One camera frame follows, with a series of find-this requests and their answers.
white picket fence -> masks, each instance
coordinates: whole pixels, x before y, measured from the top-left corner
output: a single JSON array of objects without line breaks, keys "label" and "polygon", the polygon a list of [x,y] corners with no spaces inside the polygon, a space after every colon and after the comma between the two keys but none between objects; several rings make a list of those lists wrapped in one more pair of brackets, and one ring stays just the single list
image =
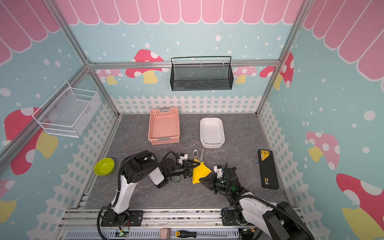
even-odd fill
[{"label": "white picket fence", "polygon": [[65,211],[73,208],[77,199],[81,197],[81,190],[93,171],[115,119],[108,105],[103,104],[99,113],[96,122],[92,122],[92,129],[86,129],[88,136],[83,137],[83,145],[78,145],[79,152],[73,154],[73,163],[67,164],[67,174],[60,175],[63,180],[61,185],[53,187],[55,196],[45,201],[48,206],[45,213],[36,216],[39,224],[26,233],[30,240],[52,239]]},{"label": "white picket fence", "polygon": [[307,190],[308,184],[304,184],[303,173],[297,170],[298,162],[292,158],[293,152],[288,150],[289,143],[284,141],[285,135],[281,134],[281,127],[278,127],[278,120],[272,113],[270,103],[266,102],[260,112],[261,125],[267,136],[269,146],[272,147],[277,169],[282,176],[282,181],[288,191],[287,195],[295,207],[299,207],[303,218],[314,237],[329,240],[330,230],[321,224],[321,212],[316,211],[313,204],[315,198],[311,197]]},{"label": "white picket fence", "polygon": [[262,97],[258,96],[254,98],[251,96],[250,98],[246,98],[243,96],[239,98],[235,96],[231,98],[230,96],[223,98],[222,96],[216,98],[215,96],[208,98],[204,96],[200,98],[197,96],[196,98],[192,98],[189,96],[188,98],[177,98],[173,96],[173,98],[169,98],[166,96],[165,98],[161,98],[158,96],[157,98],[138,98],[134,97],[131,99],[130,97],[126,97],[125,99],[121,96],[116,99],[112,97],[112,100],[116,106],[116,108],[121,113],[150,113],[154,108],[164,108],[164,107],[178,107],[180,113],[254,113],[257,111],[257,108],[260,104]]}]

marble pattern surface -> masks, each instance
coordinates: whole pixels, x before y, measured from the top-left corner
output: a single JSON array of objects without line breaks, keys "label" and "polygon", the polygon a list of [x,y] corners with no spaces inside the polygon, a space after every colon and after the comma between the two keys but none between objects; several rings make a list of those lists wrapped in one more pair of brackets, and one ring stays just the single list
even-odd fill
[{"label": "marble pattern surface", "polygon": [[[240,183],[258,197],[270,202],[286,200],[282,186],[278,190],[261,186],[258,149],[267,149],[255,114],[180,114],[180,142],[153,146],[147,139],[149,115],[124,115],[114,136],[107,157],[114,159],[115,171],[109,176],[98,176],[87,209],[107,206],[116,193],[118,167],[121,161],[132,154],[149,150],[158,161],[170,150],[192,154],[202,150],[200,120],[218,117],[223,121],[225,143],[219,149],[205,149],[203,160],[213,170],[214,165],[236,167]],[[157,189],[149,177],[141,180],[131,197],[130,208],[183,208],[183,207],[229,207],[225,196],[214,194],[202,184],[193,184],[192,178],[183,177],[179,182],[169,181]]]}]

screwdriver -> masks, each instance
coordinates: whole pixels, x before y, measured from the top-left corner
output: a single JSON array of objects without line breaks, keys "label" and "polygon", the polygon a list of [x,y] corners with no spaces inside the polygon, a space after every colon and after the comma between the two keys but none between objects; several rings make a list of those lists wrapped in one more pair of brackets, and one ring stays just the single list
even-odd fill
[{"label": "screwdriver", "polygon": [[176,232],[177,237],[186,238],[186,237],[194,237],[196,236],[205,236],[205,237],[226,237],[226,235],[208,235],[208,234],[197,234],[197,232],[189,232],[185,230],[180,230]]}]

yellow bag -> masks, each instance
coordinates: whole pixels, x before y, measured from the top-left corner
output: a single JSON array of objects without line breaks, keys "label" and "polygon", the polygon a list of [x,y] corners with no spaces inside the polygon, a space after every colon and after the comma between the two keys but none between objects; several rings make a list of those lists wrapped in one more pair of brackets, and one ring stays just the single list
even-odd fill
[{"label": "yellow bag", "polygon": [[212,171],[204,165],[204,162],[199,162],[200,165],[193,169],[192,183],[199,183],[199,179],[202,177],[208,176]]}]

green bowl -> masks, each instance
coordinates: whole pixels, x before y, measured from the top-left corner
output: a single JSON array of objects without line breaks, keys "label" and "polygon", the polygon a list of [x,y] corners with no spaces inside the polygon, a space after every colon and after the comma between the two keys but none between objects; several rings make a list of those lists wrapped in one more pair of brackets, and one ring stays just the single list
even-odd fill
[{"label": "green bowl", "polygon": [[106,157],[98,161],[94,168],[95,173],[99,176],[110,175],[114,170],[115,170],[115,162],[110,157]]}]

